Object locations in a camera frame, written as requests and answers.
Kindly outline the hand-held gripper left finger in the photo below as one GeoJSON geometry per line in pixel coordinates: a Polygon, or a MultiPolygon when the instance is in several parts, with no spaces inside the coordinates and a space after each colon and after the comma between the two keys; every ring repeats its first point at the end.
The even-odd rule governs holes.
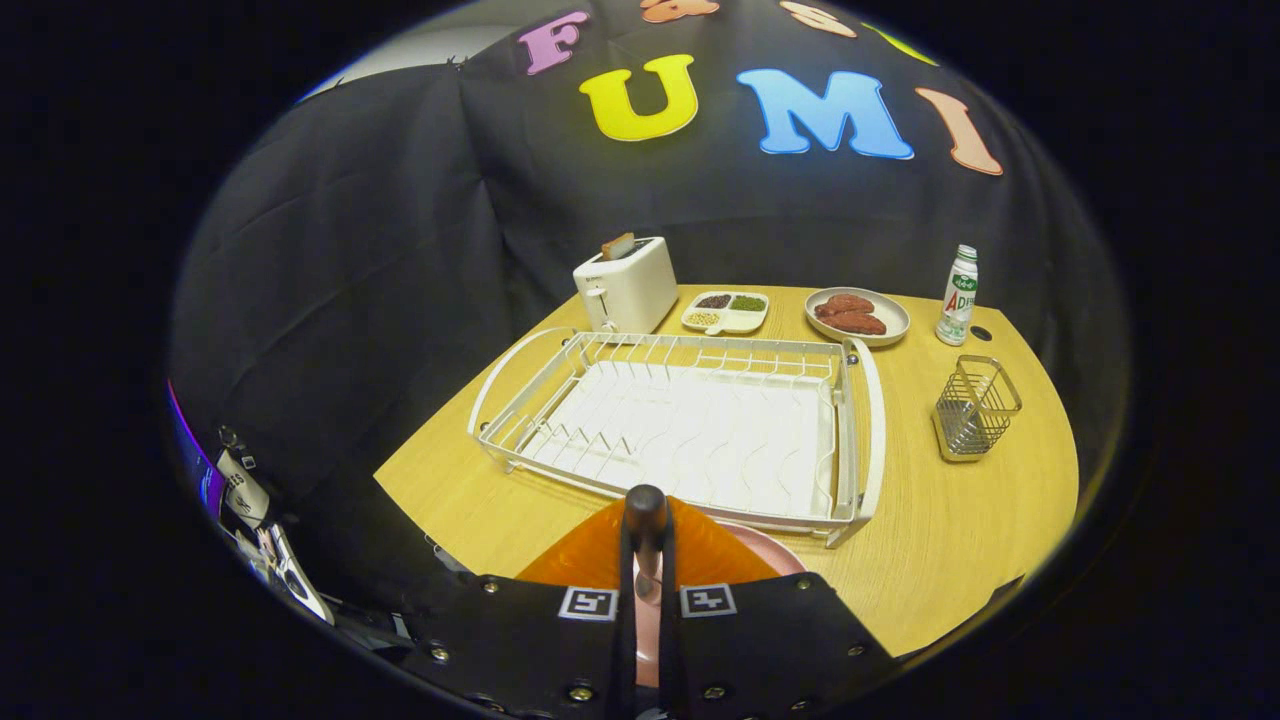
{"type": "Polygon", "coordinates": [[[484,717],[634,717],[623,507],[594,512],[517,577],[468,577],[411,612],[417,643],[401,669],[484,717]]]}

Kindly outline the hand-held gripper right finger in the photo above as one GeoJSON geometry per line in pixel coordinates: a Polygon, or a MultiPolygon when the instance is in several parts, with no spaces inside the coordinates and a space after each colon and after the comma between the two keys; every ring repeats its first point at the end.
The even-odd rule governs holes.
{"type": "Polygon", "coordinates": [[[678,719],[820,719],[901,667],[813,571],[781,573],[668,498],[660,698],[678,719]]]}

